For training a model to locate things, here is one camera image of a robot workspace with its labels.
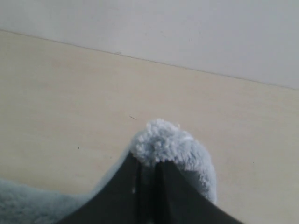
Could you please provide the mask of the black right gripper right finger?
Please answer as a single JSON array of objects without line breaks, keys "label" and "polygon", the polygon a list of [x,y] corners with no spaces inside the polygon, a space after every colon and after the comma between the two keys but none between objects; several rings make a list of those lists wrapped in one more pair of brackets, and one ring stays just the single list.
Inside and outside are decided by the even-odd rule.
[{"label": "black right gripper right finger", "polygon": [[170,161],[161,162],[155,169],[156,224],[240,224],[204,198]]}]

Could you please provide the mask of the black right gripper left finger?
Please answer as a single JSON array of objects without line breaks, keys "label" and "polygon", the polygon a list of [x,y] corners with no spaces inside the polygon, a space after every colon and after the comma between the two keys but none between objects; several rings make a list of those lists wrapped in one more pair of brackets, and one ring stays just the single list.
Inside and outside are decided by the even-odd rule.
[{"label": "black right gripper left finger", "polygon": [[60,224],[137,224],[140,163],[128,154],[111,180]]}]

